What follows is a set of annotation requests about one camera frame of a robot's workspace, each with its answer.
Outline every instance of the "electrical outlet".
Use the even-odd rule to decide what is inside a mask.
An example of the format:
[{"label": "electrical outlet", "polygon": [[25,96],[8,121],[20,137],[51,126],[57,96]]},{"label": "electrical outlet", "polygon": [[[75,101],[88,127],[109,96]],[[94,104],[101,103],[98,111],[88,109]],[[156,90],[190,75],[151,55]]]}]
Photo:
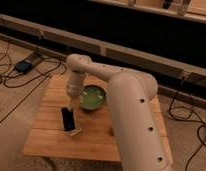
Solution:
[{"label": "electrical outlet", "polygon": [[190,72],[188,72],[188,71],[182,71],[181,72],[181,74],[179,75],[179,79],[183,79],[184,78],[184,80],[187,80],[188,79],[188,77],[190,76]]}]

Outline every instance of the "black object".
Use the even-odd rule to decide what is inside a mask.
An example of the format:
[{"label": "black object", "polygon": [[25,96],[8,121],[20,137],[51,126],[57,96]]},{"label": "black object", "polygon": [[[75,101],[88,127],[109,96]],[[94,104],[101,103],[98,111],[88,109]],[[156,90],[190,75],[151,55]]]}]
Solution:
[{"label": "black object", "polygon": [[73,111],[69,111],[67,108],[62,108],[63,125],[65,131],[75,130],[74,114]]},{"label": "black object", "polygon": [[14,67],[14,70],[16,70],[17,72],[23,73],[23,74],[26,74],[31,69],[32,69],[32,64],[24,60],[18,62]]},{"label": "black object", "polygon": [[43,61],[42,55],[37,52],[34,52],[30,54],[26,59],[18,62],[15,65],[14,70],[26,74],[42,61]]},{"label": "black object", "polygon": [[170,8],[172,2],[173,2],[173,0],[165,0],[165,2],[163,4],[163,8],[164,9]]}]

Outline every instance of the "green bowl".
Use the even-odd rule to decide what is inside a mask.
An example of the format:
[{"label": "green bowl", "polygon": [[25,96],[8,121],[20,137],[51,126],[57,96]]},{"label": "green bowl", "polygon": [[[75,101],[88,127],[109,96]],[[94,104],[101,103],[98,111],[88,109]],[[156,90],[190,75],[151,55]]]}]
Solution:
[{"label": "green bowl", "polygon": [[106,92],[96,85],[84,87],[83,95],[80,97],[80,107],[85,110],[99,109],[106,100]]}]

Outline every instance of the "black device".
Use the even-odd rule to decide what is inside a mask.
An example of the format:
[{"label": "black device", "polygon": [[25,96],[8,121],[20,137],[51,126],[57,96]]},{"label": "black device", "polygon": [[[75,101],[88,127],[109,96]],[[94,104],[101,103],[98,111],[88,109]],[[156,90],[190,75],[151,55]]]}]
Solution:
[{"label": "black device", "polygon": [[26,59],[18,62],[14,66],[14,70],[26,74],[31,71],[35,66],[43,61],[43,57],[40,53],[34,52],[30,54]]},{"label": "black device", "polygon": [[74,121],[74,113],[73,110],[69,111],[67,108],[61,109],[63,116],[63,125],[65,131],[72,131],[76,129],[75,121]]}]

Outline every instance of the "floor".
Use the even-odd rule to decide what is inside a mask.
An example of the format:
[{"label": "floor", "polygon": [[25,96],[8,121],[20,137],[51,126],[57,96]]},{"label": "floor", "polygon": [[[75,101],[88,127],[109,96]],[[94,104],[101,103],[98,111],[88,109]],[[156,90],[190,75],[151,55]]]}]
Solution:
[{"label": "floor", "polygon": [[[0,41],[0,52],[4,52],[7,43]],[[31,51],[10,46],[9,54],[13,62],[25,58]],[[45,71],[53,68],[57,64],[44,62],[38,66],[39,70]],[[54,74],[61,73],[63,68],[59,68]],[[25,78],[11,82],[14,85],[21,84],[26,80],[37,76],[34,70]],[[0,86],[0,120],[43,78],[16,89],[8,89]],[[38,106],[47,88],[50,79],[39,86],[27,100],[25,100],[9,117],[0,125],[0,171],[47,171],[50,167],[39,157],[28,157],[22,154],[22,149],[28,136],[32,122],[37,112]],[[159,95],[161,108],[164,114],[166,128],[170,137],[170,145],[173,153],[174,171],[183,171],[188,158],[197,148],[199,141],[196,136],[196,124],[176,122],[168,118],[167,109],[171,102],[169,97]],[[176,105],[187,105],[176,101]],[[206,120],[206,110],[196,108],[201,116]],[[68,160],[53,158],[60,171],[118,171],[121,170],[120,163],[95,162],[85,160]],[[206,171],[206,148],[202,148],[189,165],[189,171]]]}]

